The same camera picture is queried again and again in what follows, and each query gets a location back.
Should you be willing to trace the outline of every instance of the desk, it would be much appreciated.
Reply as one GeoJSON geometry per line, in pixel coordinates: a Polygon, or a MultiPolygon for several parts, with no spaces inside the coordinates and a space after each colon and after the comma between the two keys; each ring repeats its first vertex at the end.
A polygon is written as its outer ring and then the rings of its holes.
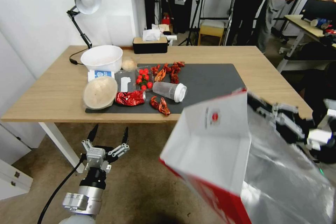
{"type": "MultiPolygon", "coordinates": [[[[79,159],[54,123],[163,123],[176,122],[179,114],[85,113],[82,93],[87,83],[87,69],[73,65],[69,56],[84,46],[69,46],[27,92],[3,115],[4,121],[39,122],[52,141],[75,166],[79,159]]],[[[268,102],[299,107],[302,117],[312,110],[256,47],[168,47],[166,54],[137,54],[124,50],[138,63],[185,61],[188,63],[232,63],[248,89],[268,102]]]]}
{"type": "MultiPolygon", "coordinates": [[[[286,54],[286,58],[290,58],[292,56],[296,47],[299,45],[300,41],[302,40],[304,34],[308,35],[309,37],[317,41],[319,41],[321,37],[324,37],[322,30],[320,30],[317,27],[310,26],[310,23],[301,19],[302,16],[303,15],[285,15],[285,18],[287,19],[287,21],[294,24],[296,27],[300,29],[300,32],[298,36],[296,37],[293,45],[291,46],[289,52],[286,54]]],[[[277,70],[279,72],[282,72],[287,64],[288,59],[286,58],[282,59],[281,62],[279,63],[277,67],[277,70]]]]}

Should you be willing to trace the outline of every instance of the wooden stool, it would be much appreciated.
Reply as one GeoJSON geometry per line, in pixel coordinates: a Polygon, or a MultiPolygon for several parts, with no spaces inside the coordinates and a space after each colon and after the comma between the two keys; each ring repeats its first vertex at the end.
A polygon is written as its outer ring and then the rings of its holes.
{"type": "Polygon", "coordinates": [[[225,23],[218,20],[204,20],[201,24],[201,28],[198,36],[198,44],[201,44],[202,35],[211,35],[215,37],[220,37],[219,44],[221,44],[223,33],[224,33],[225,23]]]}

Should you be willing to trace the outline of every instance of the clear plastic cup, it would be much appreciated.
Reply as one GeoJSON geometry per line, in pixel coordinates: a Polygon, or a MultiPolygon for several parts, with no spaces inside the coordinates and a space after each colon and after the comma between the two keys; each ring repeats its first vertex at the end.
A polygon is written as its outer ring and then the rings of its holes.
{"type": "Polygon", "coordinates": [[[182,83],[154,82],[153,92],[172,99],[175,102],[181,102],[186,95],[187,87],[182,83]]]}

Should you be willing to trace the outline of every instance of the lamp cord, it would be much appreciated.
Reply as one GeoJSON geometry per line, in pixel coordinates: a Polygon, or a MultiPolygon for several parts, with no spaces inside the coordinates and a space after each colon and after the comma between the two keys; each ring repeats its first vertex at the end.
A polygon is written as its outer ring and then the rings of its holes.
{"type": "Polygon", "coordinates": [[[81,163],[83,163],[83,161],[86,159],[86,155],[82,154],[82,156],[79,159],[78,164],[75,166],[75,168],[65,177],[65,179],[59,184],[59,186],[56,188],[56,190],[52,193],[52,195],[50,196],[49,200],[47,201],[46,205],[44,206],[39,220],[37,221],[37,224],[41,224],[42,223],[42,219],[51,203],[51,201],[53,200],[53,198],[55,197],[56,193],[61,189],[61,187],[65,184],[65,182],[71,177],[72,174],[74,174],[74,172],[77,170],[77,168],[81,165],[81,163]]]}
{"type": "Polygon", "coordinates": [[[88,49],[88,48],[85,48],[84,50],[81,50],[81,51],[75,52],[74,54],[71,54],[70,57],[69,57],[70,62],[71,62],[72,64],[74,64],[74,65],[84,65],[83,63],[78,63],[77,60],[74,60],[74,59],[72,59],[71,57],[74,56],[74,55],[76,55],[76,54],[78,54],[78,53],[81,53],[81,52],[83,52],[83,51],[86,51],[87,49],[88,49]]]}

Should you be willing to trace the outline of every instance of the desk lamp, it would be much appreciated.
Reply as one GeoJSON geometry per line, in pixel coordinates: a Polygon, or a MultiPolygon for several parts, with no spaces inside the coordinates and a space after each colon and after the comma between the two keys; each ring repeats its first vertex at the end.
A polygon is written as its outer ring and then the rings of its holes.
{"type": "Polygon", "coordinates": [[[92,48],[92,42],[79,28],[78,24],[75,21],[75,16],[78,15],[79,13],[83,13],[86,15],[95,13],[99,9],[101,1],[102,0],[75,0],[75,6],[66,12],[69,18],[72,20],[72,22],[76,26],[77,30],[80,33],[80,36],[82,37],[82,39],[84,40],[85,44],[88,46],[89,49],[92,48]]]}

